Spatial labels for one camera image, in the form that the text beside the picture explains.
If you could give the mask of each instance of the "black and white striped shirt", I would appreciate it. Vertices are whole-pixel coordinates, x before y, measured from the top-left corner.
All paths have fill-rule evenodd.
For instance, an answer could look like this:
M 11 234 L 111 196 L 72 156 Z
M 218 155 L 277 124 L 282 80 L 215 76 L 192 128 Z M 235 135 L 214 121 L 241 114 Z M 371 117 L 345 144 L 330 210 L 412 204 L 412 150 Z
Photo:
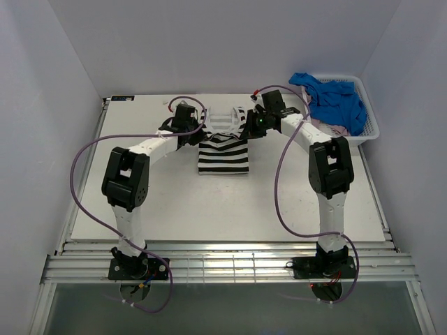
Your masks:
M 241 107 L 233 108 L 233 117 L 229 114 L 209 115 L 202 127 L 206 140 L 198 145 L 199 174 L 249 172 L 248 141 L 239 139 L 246 121 L 246 112 Z

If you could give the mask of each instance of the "white tabletop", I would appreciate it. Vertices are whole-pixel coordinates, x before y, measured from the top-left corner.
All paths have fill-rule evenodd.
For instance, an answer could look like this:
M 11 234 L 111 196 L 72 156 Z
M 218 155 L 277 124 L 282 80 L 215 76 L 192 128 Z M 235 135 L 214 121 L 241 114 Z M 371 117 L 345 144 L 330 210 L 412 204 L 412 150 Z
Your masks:
M 166 102 L 174 96 L 135 96 L 110 102 L 101 136 L 153 133 L 171 116 Z M 213 110 L 252 108 L 249 94 L 195 95 Z M 302 107 L 284 95 L 287 106 Z M 297 241 L 279 224 L 273 201 L 273 181 L 288 138 L 276 131 L 249 141 L 248 175 L 199 176 L 198 148 L 183 147 L 159 160 L 149 173 L 149 196 L 142 206 L 142 233 L 152 241 Z M 113 139 L 96 148 L 82 203 L 93 214 L 116 226 L 101 183 L 110 151 L 142 139 Z M 383 241 L 381 221 L 357 148 L 352 148 L 354 182 L 345 206 L 345 233 L 354 241 Z M 289 227 L 304 234 L 319 231 L 318 202 L 307 178 L 308 155 L 292 144 L 279 182 L 281 212 Z M 79 211 L 71 238 L 113 240 L 116 236 Z

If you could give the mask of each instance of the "cable tie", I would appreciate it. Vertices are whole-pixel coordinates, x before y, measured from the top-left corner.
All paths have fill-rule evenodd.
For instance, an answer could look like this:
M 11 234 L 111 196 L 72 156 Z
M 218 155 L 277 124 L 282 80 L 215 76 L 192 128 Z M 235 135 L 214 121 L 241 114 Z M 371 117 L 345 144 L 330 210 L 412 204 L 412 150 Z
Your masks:
M 163 136 L 161 131 L 157 131 L 157 135 L 159 136 L 159 138 L 163 138 L 166 141 L 166 137 Z

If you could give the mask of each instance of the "plastic basket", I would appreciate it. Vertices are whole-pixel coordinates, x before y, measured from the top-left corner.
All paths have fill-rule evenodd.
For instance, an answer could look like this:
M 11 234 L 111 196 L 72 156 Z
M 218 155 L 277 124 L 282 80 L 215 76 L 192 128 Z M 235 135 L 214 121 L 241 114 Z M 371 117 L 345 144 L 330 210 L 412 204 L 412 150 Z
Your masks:
M 346 139 L 349 141 L 350 146 L 356 147 L 366 140 L 374 140 L 379 136 L 380 132 L 379 127 L 377 126 L 376 117 L 374 116 L 374 112 L 372 111 L 371 104 L 369 103 L 368 96 L 360 78 L 354 77 L 353 75 L 315 75 L 314 77 L 321 82 L 329 82 L 331 80 L 335 80 L 337 82 L 354 83 L 356 92 L 366 107 L 367 119 L 365 128 L 363 129 L 363 133 L 361 133 L 359 136 L 346 136 Z M 334 133 L 332 129 L 324 122 L 320 123 L 320 130 L 322 130 L 324 133 L 327 133 L 328 135 L 334 137 L 338 136 L 338 134 Z

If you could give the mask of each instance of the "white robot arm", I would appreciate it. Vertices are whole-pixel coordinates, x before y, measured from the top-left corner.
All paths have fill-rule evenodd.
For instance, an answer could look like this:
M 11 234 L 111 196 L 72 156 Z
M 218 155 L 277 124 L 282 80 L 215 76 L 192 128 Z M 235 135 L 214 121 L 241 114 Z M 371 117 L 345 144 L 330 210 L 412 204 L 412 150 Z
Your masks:
M 177 151 L 185 144 L 198 144 L 203 139 L 201 129 L 194 134 L 180 135 L 199 127 L 195 114 L 195 107 L 179 104 L 174 117 L 160 127 L 156 134 L 158 137 L 128 149 L 115 147 L 110 153 L 101 190 L 112 206 L 117 229 L 123 234 L 118 246 L 112 249 L 112 254 L 119 268 L 132 278 L 140 278 L 147 271 L 146 255 L 130 246 L 125 239 L 146 248 L 140 206 L 149 192 L 149 168 L 170 152 Z
M 160 137 L 150 138 L 141 142 L 140 144 L 130 147 L 128 154 L 145 155 L 149 157 L 149 167 L 151 167 L 160 158 L 163 158 L 170 152 L 177 151 L 178 139 L 176 137 L 164 137 L 166 135 L 173 134 L 172 132 L 157 131 L 156 134 L 160 135 Z M 136 195 L 137 201 L 141 201 L 141 199 L 144 201 L 144 198 L 147 197 L 148 192 L 149 187 L 145 188 L 143 186 L 140 188 Z M 125 207 L 113 205 L 112 210 L 117 221 L 117 229 L 126 237 L 126 239 L 132 241 L 140 248 L 145 248 L 146 242 L 141 231 L 141 207 L 135 207 L 131 211 L 128 211 Z M 119 238 L 118 250 L 129 257 L 138 257 L 141 254 L 139 250 L 132 247 L 122 238 Z
M 354 179 L 348 141 L 344 137 L 332 138 L 310 122 L 303 122 L 304 116 L 297 109 L 286 108 L 278 90 L 251 98 L 255 108 L 248 114 L 249 138 L 263 137 L 268 129 L 293 137 L 300 127 L 293 141 L 309 154 L 309 182 L 318 198 L 320 234 L 323 234 L 318 236 L 316 245 L 315 272 L 339 271 L 350 260 L 346 241 L 341 236 L 344 202 Z

